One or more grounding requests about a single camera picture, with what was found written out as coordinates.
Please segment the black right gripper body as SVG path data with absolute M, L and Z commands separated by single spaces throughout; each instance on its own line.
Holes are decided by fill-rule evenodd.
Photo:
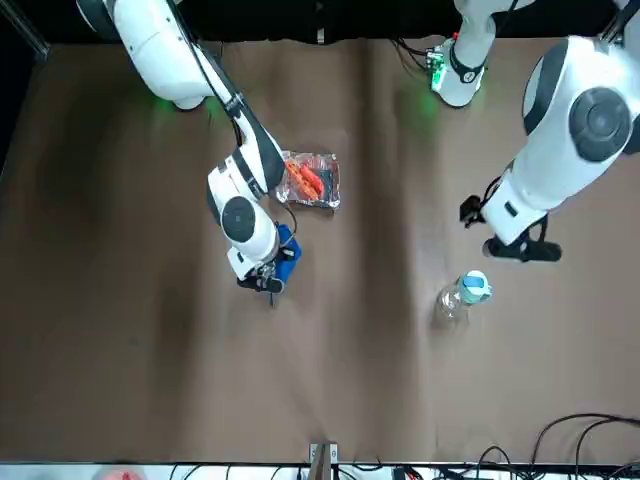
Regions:
M 244 279 L 238 279 L 237 285 L 255 292 L 280 294 L 284 291 L 285 283 L 276 276 L 274 263 L 268 263 L 251 270 Z

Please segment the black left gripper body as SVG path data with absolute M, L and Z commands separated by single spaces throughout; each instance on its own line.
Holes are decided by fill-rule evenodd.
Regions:
M 530 235 L 534 227 L 540 227 L 540 234 L 537 239 Z M 558 262 L 562 257 L 562 248 L 559 244 L 546 240 L 548 220 L 540 219 L 528 227 L 511 244 L 504 244 L 497 236 L 486 240 L 482 251 L 487 257 L 517 260 L 522 263 L 535 262 Z

